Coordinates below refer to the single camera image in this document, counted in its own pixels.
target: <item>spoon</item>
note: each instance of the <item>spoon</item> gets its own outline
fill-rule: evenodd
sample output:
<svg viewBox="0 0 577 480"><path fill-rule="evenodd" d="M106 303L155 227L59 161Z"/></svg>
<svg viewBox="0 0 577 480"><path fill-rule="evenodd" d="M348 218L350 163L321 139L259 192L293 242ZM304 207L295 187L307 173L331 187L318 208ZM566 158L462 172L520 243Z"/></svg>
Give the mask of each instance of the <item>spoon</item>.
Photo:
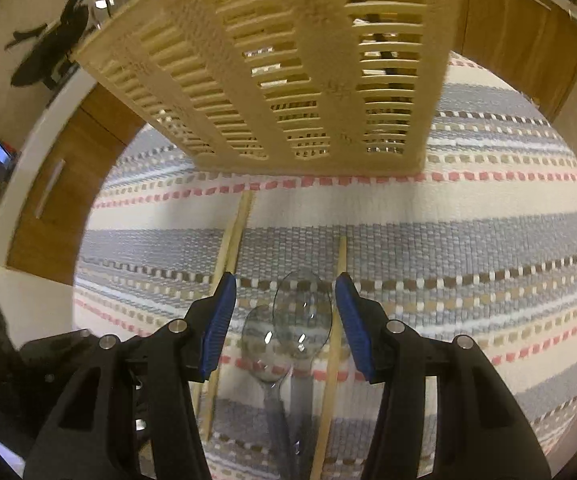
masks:
<svg viewBox="0 0 577 480"><path fill-rule="evenodd" d="M280 384L291 369L291 358L282 353L274 335L271 311L267 305L258 306L249 312L242 329L241 344L242 357L251 365L251 375L264 389L264 412L280 478L294 480L289 425L280 397Z"/></svg>
<svg viewBox="0 0 577 480"><path fill-rule="evenodd" d="M325 345L333 325L333 309L326 285L308 269L289 273L273 302L273 326L293 359L291 431L299 479L308 479L315 452L313 431L313 359Z"/></svg>

